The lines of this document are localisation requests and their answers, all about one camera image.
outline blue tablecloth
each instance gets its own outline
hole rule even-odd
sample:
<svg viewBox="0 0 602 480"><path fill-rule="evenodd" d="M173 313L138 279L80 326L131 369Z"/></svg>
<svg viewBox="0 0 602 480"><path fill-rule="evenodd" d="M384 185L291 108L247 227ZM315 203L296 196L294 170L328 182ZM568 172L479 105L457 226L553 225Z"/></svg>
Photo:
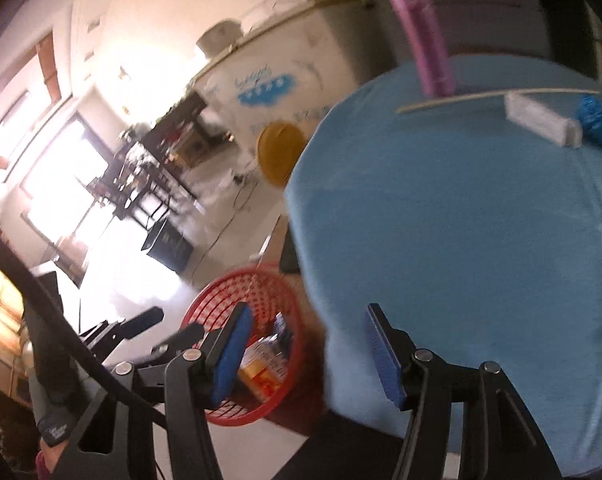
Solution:
<svg viewBox="0 0 602 480"><path fill-rule="evenodd" d="M545 60L452 62L458 93L596 88ZM574 114L580 96L544 99ZM364 337L376 302L450 363L502 364L564 474L600 466L602 151L509 123L502 98L396 113L421 100L414 64L366 84L323 120L286 189L327 328L327 403L404 435L409 414L385 399Z"/></svg>

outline blue cloud drawing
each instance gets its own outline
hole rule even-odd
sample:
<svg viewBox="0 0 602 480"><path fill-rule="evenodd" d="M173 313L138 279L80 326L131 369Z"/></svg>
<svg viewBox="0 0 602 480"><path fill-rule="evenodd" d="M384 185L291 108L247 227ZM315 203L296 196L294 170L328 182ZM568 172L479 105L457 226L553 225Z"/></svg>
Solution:
<svg viewBox="0 0 602 480"><path fill-rule="evenodd" d="M274 79L259 83L238 95L243 106L274 106L283 96L292 92L295 78L292 74L281 74Z"/></svg>

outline pink bottle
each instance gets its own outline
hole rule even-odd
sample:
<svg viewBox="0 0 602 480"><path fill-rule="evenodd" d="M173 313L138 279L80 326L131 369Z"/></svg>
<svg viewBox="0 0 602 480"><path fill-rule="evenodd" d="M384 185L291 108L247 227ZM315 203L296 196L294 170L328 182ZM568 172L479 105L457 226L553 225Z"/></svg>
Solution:
<svg viewBox="0 0 602 480"><path fill-rule="evenodd" d="M423 93L430 97L454 94L455 81L432 0L390 0L401 20L417 65Z"/></svg>

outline red plastic basket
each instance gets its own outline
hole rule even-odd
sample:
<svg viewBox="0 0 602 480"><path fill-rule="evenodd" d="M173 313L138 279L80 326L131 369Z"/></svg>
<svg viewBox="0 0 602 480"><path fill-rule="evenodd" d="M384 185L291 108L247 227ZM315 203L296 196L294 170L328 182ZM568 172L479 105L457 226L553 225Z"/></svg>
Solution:
<svg viewBox="0 0 602 480"><path fill-rule="evenodd" d="M196 322L203 325L206 332L221 328L239 301L250 305L254 317L249 345L259 337L269 335L268 325L278 312L283 314L293 333L290 359L286 379L268 402L250 410L225 399L216 410L206 413L208 421L220 426L242 426L268 415L294 385L303 361L303 331L297 299L283 278L257 267L235 270L207 285L190 305L181 327Z"/></svg>

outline blue gripper pad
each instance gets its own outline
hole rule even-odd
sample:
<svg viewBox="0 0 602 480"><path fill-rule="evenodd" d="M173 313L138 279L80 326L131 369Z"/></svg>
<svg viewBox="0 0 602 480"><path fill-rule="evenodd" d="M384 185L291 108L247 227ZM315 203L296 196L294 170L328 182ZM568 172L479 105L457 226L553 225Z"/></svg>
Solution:
<svg viewBox="0 0 602 480"><path fill-rule="evenodd" d="M213 371L210 392L210 404L213 408L219 407L223 399L230 395L239 364L252 334L253 319L250 307L246 303L239 303L235 308L241 308L241 314Z"/></svg>
<svg viewBox="0 0 602 480"><path fill-rule="evenodd" d="M366 338L385 396L401 409L407 395L401 381L399 358L370 306L366 309Z"/></svg>

